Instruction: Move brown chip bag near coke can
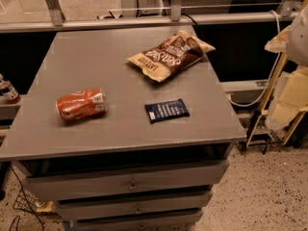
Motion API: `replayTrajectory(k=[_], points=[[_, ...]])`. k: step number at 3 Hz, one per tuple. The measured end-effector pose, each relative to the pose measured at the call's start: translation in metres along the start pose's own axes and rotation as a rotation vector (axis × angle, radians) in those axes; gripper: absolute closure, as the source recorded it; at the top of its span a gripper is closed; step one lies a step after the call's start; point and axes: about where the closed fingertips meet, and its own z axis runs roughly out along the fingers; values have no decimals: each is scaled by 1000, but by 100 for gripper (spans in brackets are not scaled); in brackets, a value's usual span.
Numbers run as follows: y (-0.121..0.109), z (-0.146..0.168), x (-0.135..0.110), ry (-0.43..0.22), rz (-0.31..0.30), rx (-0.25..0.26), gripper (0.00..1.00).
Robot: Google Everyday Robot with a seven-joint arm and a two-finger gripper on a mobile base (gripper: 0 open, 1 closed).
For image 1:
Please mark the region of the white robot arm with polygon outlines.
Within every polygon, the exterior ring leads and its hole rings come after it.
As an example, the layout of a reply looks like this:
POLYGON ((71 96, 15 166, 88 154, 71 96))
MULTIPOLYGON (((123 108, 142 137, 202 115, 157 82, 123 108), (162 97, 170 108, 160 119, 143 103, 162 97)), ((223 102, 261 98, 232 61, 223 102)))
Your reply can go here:
POLYGON ((308 65, 308 5, 293 20, 286 49, 291 61, 299 65, 308 65))

